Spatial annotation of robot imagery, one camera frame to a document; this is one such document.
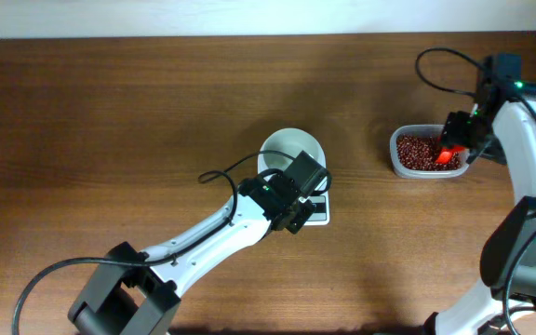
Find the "red plastic measuring scoop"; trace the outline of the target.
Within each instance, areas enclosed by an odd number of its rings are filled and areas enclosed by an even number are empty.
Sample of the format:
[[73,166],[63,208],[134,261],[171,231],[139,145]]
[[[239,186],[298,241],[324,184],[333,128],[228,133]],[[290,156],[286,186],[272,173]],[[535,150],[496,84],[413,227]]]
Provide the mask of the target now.
[[435,162],[437,164],[446,165],[451,161],[452,157],[455,154],[459,154],[463,152],[464,150],[465,150],[464,147],[458,146],[458,145],[452,146],[451,148],[442,147]]

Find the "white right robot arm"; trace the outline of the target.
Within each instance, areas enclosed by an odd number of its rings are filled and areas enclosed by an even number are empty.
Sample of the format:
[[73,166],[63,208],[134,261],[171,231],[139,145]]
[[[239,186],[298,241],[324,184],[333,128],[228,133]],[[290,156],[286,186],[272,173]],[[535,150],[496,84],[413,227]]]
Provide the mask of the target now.
[[425,334],[514,334],[515,319],[536,313],[536,84],[521,59],[499,53],[475,61],[471,112],[452,112],[439,137],[446,149],[507,166],[515,206],[481,252],[476,284],[449,309],[433,313]]

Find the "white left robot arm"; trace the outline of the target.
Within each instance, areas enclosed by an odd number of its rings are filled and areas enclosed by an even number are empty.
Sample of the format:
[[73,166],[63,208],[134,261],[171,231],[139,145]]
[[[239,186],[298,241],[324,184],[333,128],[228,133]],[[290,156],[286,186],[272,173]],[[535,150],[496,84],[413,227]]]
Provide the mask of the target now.
[[151,271],[182,296],[197,280],[274,231],[296,234],[316,211],[313,199],[332,184],[332,175],[306,152],[287,155],[284,168],[269,167],[238,183],[215,213],[144,252]]

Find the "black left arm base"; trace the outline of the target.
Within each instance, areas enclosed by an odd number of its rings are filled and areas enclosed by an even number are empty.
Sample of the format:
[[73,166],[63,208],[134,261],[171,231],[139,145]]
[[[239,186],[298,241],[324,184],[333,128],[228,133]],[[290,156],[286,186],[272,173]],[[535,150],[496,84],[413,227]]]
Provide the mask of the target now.
[[164,335],[181,304],[176,285],[149,268],[101,264],[69,309],[86,335]]

